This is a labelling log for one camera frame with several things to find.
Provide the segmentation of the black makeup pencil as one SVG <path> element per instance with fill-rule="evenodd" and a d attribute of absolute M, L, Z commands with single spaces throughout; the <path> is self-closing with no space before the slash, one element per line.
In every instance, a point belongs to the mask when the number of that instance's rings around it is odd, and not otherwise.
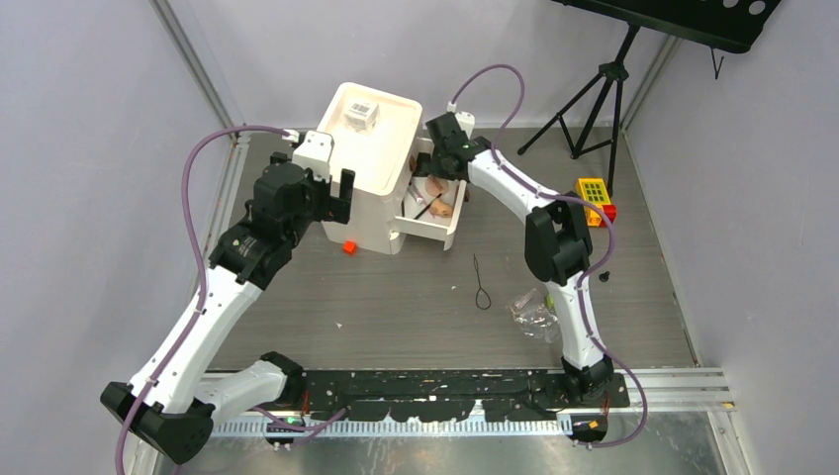
<path fill-rule="evenodd" d="M 432 216 L 436 216 L 437 212 L 434 210 L 434 207 L 437 205 L 438 201 L 443 197 L 443 194 L 437 194 L 434 196 L 417 214 L 414 216 L 414 219 L 419 221 L 425 215 L 431 214 Z"/>

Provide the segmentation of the white small cream tube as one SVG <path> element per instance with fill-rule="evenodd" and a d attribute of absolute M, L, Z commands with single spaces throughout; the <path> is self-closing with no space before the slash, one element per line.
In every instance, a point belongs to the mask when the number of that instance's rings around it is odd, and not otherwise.
<path fill-rule="evenodd" d="M 424 197 L 423 197 L 421 191 L 415 185 L 410 184 L 409 188 L 408 188 L 408 192 L 411 194 L 411 196 L 414 198 L 414 200 L 416 201 L 416 203 L 418 205 L 424 205 L 425 204 L 425 200 L 424 200 Z"/>

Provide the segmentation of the beige makeup sponge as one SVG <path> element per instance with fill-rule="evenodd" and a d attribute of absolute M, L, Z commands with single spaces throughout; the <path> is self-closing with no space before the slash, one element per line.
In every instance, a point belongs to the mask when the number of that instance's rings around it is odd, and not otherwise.
<path fill-rule="evenodd" d="M 453 215 L 453 207 L 441 200 L 435 200 L 430 204 L 429 211 L 435 217 L 451 218 Z"/>

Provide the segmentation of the white drawer organizer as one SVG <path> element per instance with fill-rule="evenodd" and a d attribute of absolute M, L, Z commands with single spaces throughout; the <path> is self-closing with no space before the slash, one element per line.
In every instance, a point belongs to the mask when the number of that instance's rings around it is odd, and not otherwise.
<path fill-rule="evenodd" d="M 362 135 L 350 130 L 343 109 L 353 100 L 375 101 L 380 116 L 375 131 Z M 430 153 L 431 140 L 421 136 L 419 102 L 364 85 L 344 82 L 333 95 L 318 126 L 312 131 L 333 139 L 329 161 L 331 192 L 338 194 L 342 168 L 355 172 L 350 221 L 347 225 L 323 224 L 326 238 L 336 244 L 350 240 L 357 247 L 382 254 L 397 254 L 406 237 L 438 240 L 450 249 L 466 197 L 463 181 L 447 181 L 449 191 L 440 199 L 453 207 L 451 218 L 431 214 L 419 221 L 414 216 L 433 197 L 424 189 L 428 177 L 414 174 L 418 155 Z M 418 205 L 408 192 L 415 185 L 425 204 Z"/>

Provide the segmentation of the white barcode box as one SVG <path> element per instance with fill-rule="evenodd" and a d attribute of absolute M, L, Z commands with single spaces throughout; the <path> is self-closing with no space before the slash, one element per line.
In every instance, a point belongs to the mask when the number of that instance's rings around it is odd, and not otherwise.
<path fill-rule="evenodd" d="M 375 101 L 353 100 L 343 109 L 345 125 L 352 131 L 371 135 L 377 126 L 380 106 Z"/>

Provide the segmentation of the black hair loop tool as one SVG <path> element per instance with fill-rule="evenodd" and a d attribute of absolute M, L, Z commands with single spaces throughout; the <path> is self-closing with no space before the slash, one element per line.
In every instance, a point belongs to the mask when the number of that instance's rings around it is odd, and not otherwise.
<path fill-rule="evenodd" d="M 477 288 L 475 292 L 475 305 L 481 311 L 487 311 L 492 308 L 492 298 L 483 286 L 480 263 L 476 254 L 473 254 L 473 268 L 475 271 Z"/>

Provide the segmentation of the clear plastic bag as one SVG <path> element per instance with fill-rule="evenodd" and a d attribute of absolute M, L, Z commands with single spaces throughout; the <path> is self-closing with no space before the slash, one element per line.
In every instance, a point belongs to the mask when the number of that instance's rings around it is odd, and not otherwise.
<path fill-rule="evenodd" d="M 525 336 L 553 343 L 560 339 L 559 322 L 555 310 L 551 311 L 546 305 L 547 296 L 533 288 L 508 301 L 507 309 Z"/>

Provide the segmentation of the pink powder puff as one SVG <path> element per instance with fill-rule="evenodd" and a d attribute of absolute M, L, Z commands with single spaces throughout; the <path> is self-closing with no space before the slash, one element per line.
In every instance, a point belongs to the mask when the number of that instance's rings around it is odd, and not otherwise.
<path fill-rule="evenodd" d="M 439 180 L 435 177 L 428 177 L 424 182 L 424 189 L 431 197 L 445 195 L 449 191 L 449 184 L 446 180 Z"/>

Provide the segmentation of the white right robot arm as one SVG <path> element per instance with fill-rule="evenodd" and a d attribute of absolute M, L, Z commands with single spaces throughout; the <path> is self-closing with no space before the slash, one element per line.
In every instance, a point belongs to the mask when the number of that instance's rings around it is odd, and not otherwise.
<path fill-rule="evenodd" d="M 469 138 L 452 112 L 425 128 L 432 149 L 418 160 L 420 174 L 483 189 L 523 223 L 525 263 L 544 284 L 559 325 L 560 380 L 570 403 L 591 405 L 604 393 L 613 362 L 600 339 L 590 295 L 593 243 L 583 199 L 542 186 L 486 138 Z"/>

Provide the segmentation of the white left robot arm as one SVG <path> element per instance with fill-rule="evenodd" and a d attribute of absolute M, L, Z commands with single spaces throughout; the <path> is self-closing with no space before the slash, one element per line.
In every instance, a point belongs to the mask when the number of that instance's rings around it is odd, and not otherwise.
<path fill-rule="evenodd" d="M 313 222 L 350 220 L 355 173 L 322 178 L 285 154 L 272 155 L 245 215 L 221 235 L 193 300 L 149 362 L 111 382 L 101 403 L 176 465 L 193 459 L 212 430 L 253 408 L 295 408 L 306 392 L 302 366 L 269 351 L 215 383 L 202 378 L 234 324 L 263 293 Z"/>

